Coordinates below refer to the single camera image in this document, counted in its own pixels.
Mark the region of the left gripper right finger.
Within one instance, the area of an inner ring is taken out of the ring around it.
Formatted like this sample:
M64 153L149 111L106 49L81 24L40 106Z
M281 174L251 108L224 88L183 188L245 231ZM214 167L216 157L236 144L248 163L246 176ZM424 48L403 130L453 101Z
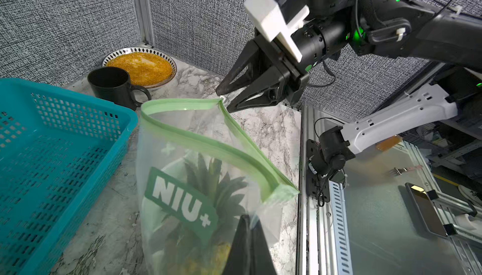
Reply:
M277 275L260 221L251 229L250 260L251 275Z

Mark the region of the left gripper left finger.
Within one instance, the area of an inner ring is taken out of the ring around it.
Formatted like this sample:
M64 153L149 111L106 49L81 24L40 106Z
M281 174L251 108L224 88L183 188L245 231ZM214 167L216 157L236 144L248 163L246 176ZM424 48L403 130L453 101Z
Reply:
M222 275L250 274L251 219L242 215Z

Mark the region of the yellow pineapple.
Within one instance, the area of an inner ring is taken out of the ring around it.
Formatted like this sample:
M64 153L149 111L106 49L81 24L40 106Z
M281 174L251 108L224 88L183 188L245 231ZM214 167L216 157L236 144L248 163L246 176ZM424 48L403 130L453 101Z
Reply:
M142 213L151 274L222 274L248 183L202 154L151 168Z

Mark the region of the clear green zip-top bag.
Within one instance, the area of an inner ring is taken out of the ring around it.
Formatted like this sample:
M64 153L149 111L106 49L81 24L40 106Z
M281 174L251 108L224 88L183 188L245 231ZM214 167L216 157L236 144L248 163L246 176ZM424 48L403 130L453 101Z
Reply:
M149 274L276 273L269 248L299 192L221 99L144 103L136 179Z

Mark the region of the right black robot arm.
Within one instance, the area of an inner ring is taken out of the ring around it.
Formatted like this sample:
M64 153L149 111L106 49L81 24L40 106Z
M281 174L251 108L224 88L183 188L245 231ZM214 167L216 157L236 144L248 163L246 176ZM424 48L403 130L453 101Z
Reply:
M253 25L250 24L246 13L243 11L244 0L225 0L223 3L223 15L228 16L233 12L232 20L228 21L228 27L234 29L235 33L241 33L241 37L230 37L227 44L226 57L220 58L226 71L218 71L219 74L227 74L227 66L235 62L235 55L240 54L241 47L245 41L253 37ZM418 0L429 4L431 0ZM469 14L481 16L481 0L454 0L453 4L464 7ZM248 109L244 112L233 113L233 118L239 122L247 134L254 138L254 141L267 150L269 158L273 162L278 158L271 158L272 153L281 150L281 145L270 145L269 141L281 140L284 144L288 137L294 135L294 125L300 126L301 112L295 111L301 108L303 103L312 104L316 108L325 107L330 113L346 118L350 121L356 120L373 113L381 104L388 103L389 97L394 95L409 81L415 79L416 74L428 65L428 60L415 57L399 57L396 59L378 57L375 55L357 56L351 48L345 47L341 52L338 62L328 60L327 64L337 76L336 82L327 88L307 88L299 102L294 104L292 109L281 105L281 108L259 108ZM284 124L284 114L294 120Z

